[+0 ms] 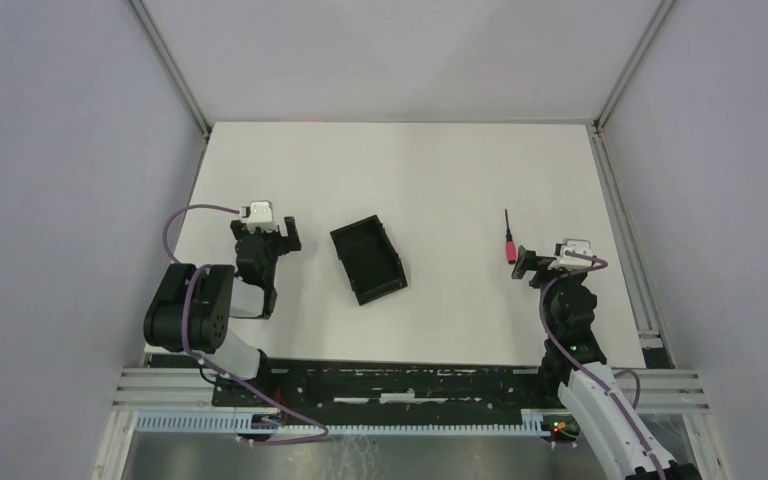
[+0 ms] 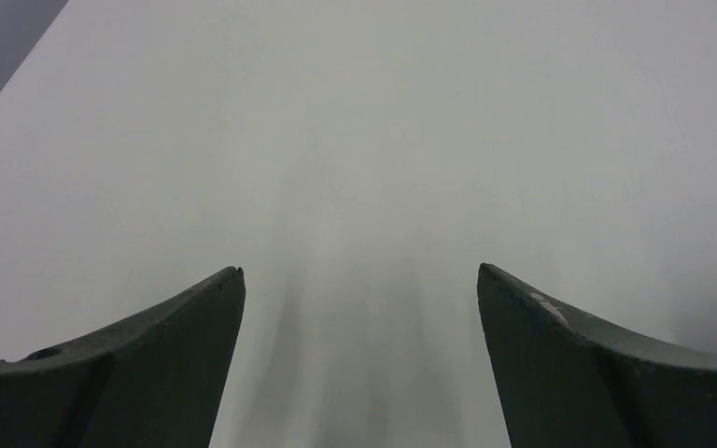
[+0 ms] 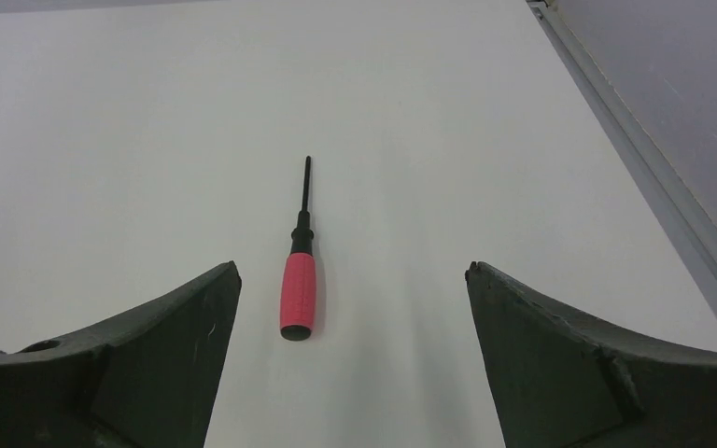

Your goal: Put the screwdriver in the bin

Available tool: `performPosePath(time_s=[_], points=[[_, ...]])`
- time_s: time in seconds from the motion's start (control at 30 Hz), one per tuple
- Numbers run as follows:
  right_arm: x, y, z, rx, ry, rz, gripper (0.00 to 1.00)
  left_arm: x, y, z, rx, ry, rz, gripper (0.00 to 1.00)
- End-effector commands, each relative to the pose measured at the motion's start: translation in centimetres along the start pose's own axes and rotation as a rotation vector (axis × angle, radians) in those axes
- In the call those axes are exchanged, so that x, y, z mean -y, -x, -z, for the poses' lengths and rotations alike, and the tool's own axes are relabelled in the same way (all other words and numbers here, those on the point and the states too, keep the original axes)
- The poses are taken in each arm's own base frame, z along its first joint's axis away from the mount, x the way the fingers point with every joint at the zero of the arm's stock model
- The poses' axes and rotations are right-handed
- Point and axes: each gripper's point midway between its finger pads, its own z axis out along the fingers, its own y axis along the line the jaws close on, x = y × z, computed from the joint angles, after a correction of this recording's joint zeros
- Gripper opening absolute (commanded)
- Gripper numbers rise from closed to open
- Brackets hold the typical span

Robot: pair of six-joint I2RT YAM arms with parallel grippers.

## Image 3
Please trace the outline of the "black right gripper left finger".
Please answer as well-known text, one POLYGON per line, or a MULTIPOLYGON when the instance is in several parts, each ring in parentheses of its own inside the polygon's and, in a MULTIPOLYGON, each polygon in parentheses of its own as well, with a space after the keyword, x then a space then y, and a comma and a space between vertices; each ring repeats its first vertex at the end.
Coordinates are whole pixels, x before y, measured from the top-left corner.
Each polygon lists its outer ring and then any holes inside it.
POLYGON ((201 447, 236 316, 233 262, 86 328, 0 352, 0 447, 201 447))

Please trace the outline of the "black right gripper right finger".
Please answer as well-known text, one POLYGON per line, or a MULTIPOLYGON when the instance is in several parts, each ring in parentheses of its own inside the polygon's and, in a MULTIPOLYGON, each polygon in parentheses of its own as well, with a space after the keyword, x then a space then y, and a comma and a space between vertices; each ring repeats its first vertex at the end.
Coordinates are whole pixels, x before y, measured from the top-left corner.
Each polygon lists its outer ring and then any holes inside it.
POLYGON ((484 263, 465 273, 509 447, 717 447, 717 352, 557 301, 484 263))

